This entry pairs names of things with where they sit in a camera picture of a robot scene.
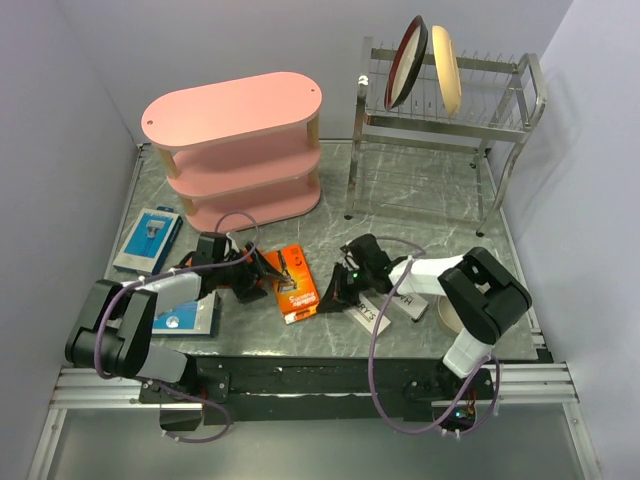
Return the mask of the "pink three-tier shelf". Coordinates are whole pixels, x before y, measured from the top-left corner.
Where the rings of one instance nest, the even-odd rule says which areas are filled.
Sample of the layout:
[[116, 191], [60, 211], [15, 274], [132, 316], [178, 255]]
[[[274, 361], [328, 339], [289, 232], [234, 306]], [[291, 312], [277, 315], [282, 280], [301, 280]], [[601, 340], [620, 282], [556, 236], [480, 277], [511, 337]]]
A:
[[162, 95], [141, 128], [191, 227], [242, 230], [319, 203], [322, 101], [306, 75], [265, 73]]

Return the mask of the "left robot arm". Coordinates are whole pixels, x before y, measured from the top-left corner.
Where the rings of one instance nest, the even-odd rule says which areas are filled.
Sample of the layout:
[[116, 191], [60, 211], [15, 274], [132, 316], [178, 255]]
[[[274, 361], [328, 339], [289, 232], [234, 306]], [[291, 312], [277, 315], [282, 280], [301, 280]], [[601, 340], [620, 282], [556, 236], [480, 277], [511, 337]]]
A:
[[65, 358], [76, 367], [94, 369], [104, 379], [162, 383], [172, 399], [187, 401], [203, 390], [196, 360], [152, 344], [155, 318], [220, 287], [249, 303], [266, 295], [265, 280], [287, 279], [254, 243], [239, 248], [228, 234], [204, 233], [195, 250], [170, 271], [129, 283], [95, 282], [66, 341]]

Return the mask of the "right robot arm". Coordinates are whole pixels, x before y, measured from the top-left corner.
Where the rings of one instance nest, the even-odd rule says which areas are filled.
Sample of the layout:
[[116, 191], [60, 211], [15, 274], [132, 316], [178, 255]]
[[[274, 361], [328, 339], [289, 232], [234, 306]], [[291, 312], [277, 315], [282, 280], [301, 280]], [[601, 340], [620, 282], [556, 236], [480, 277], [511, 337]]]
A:
[[448, 258], [419, 254], [392, 259], [378, 240], [368, 233], [341, 247], [344, 260], [334, 265], [317, 311], [342, 312], [371, 290], [395, 297], [447, 298], [462, 328], [443, 357], [446, 368], [438, 373], [437, 384], [445, 396], [460, 398], [472, 387], [472, 369], [532, 307], [529, 291], [483, 247]]

